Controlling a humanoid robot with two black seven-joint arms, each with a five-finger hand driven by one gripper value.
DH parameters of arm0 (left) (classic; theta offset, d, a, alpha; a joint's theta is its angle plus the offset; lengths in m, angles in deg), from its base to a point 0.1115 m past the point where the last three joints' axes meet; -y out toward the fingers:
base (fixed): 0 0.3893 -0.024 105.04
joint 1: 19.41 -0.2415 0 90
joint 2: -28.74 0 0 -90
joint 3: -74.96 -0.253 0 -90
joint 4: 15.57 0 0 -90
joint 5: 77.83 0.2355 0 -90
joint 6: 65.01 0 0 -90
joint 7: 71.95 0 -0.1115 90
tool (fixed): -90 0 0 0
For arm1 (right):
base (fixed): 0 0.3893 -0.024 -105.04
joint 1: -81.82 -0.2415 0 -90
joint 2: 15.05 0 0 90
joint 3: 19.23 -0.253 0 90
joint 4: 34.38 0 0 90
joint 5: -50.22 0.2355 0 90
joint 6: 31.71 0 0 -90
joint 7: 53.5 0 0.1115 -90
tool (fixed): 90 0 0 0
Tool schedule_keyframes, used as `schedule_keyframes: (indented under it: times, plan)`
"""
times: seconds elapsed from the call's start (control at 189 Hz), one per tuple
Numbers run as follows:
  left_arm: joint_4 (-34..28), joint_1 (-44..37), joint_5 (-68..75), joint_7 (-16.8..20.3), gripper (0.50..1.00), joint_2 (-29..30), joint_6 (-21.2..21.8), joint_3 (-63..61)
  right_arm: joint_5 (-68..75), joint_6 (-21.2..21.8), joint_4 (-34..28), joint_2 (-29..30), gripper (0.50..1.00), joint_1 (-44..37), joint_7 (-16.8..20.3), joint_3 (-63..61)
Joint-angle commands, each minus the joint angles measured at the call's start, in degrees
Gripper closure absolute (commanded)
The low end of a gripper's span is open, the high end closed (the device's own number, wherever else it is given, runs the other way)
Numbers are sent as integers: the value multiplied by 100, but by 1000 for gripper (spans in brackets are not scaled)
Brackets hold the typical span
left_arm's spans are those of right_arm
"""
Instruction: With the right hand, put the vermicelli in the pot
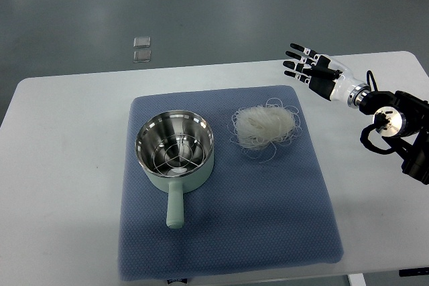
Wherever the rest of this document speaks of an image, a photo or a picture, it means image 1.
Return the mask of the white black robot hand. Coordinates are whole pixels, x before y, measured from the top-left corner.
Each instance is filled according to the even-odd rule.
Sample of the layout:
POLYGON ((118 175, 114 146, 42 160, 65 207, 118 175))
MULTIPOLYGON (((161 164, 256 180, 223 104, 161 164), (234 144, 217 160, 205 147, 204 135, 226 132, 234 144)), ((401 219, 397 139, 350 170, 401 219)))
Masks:
POLYGON ((356 109, 359 96, 369 92, 367 83, 356 79, 348 67, 333 57, 294 43, 290 47, 283 62, 284 74, 306 84, 322 98, 356 109))

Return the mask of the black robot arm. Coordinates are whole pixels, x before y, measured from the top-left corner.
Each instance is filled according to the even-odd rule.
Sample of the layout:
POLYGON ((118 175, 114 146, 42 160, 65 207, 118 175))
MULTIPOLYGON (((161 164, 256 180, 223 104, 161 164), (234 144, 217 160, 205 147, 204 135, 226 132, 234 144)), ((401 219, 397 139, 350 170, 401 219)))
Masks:
POLYGON ((428 184, 428 102, 397 91, 361 94, 355 104, 372 123, 361 131, 363 146, 380 155, 397 153, 402 172, 428 184))

